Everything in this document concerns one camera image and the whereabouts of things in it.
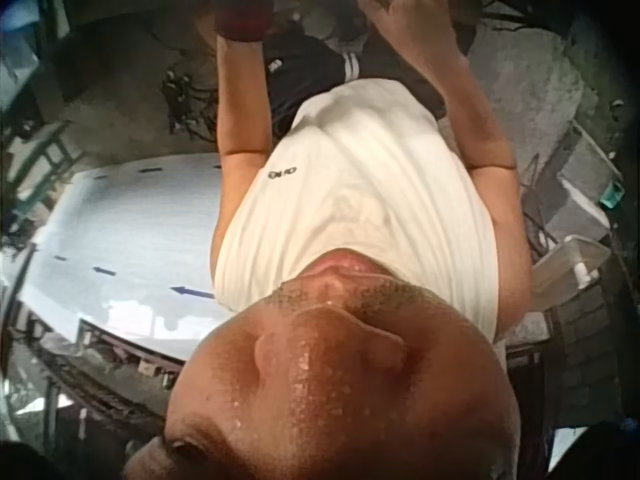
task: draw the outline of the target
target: white t-shirt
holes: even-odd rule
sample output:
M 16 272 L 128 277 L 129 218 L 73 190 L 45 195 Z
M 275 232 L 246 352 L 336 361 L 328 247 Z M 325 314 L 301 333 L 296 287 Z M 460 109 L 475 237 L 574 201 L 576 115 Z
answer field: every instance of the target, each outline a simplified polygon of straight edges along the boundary
M 358 80 L 302 105 L 224 238 L 218 301 L 247 308 L 349 248 L 448 302 L 493 341 L 493 225 L 437 123 L 400 83 Z

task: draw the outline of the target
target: man's lips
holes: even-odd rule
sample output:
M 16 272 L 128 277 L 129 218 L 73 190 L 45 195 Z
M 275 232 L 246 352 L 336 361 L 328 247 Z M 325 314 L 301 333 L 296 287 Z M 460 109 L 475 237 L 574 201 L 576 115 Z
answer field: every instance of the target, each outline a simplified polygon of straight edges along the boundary
M 308 265 L 299 277 L 316 275 L 329 268 L 339 268 L 347 273 L 370 273 L 394 277 L 393 273 L 369 257 L 347 248 L 340 248 L 321 255 Z

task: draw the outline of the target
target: man's arm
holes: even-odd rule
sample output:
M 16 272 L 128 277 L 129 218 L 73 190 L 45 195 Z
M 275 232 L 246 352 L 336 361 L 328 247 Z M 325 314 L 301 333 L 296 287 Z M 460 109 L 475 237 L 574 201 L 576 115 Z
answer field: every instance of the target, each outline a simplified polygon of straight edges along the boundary
M 501 338 L 527 313 L 531 256 L 516 163 L 486 96 L 460 53 L 446 0 L 360 0 L 380 33 L 445 100 L 451 129 L 494 225 L 498 249 Z
M 497 338 L 527 313 L 531 301 L 531 253 L 520 203 L 515 158 L 466 59 L 443 70 L 441 95 L 471 179 L 491 219 L 498 250 L 500 296 Z
M 218 66 L 218 150 L 222 165 L 220 215 L 211 246 L 215 275 L 222 242 L 258 172 L 272 150 L 271 109 L 262 43 L 234 42 L 213 31 L 213 14 L 196 26 L 212 47 Z

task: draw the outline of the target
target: blue arrow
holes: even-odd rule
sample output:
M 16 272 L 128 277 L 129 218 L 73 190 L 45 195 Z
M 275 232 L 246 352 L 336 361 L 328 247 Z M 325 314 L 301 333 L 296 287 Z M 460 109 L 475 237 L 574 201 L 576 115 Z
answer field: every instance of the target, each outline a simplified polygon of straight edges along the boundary
M 116 272 L 112 272 L 111 270 L 105 270 L 104 268 L 100 268 L 100 267 L 93 267 L 93 271 L 96 273 L 101 273 L 103 275 L 109 275 L 110 277 L 116 276 Z
M 191 290 L 187 287 L 172 287 L 171 290 L 173 290 L 176 293 L 179 293 L 180 295 L 191 295 L 192 297 L 208 298 L 210 300 L 213 300 L 214 298 L 216 298 L 213 295 L 213 293 L 200 292 L 198 290 Z

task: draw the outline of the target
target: t-shirt logo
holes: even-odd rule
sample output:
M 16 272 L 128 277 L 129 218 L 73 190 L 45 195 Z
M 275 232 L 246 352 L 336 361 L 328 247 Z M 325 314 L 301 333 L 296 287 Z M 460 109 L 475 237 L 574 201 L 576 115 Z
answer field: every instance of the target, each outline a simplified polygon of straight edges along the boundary
M 273 62 L 269 64 L 267 67 L 269 69 L 269 73 L 275 73 L 282 66 L 282 60 L 276 58 Z
M 287 168 L 286 170 L 281 170 L 279 172 L 269 172 L 269 179 L 275 180 L 276 178 L 286 177 L 287 175 L 293 175 L 298 171 L 298 167 Z

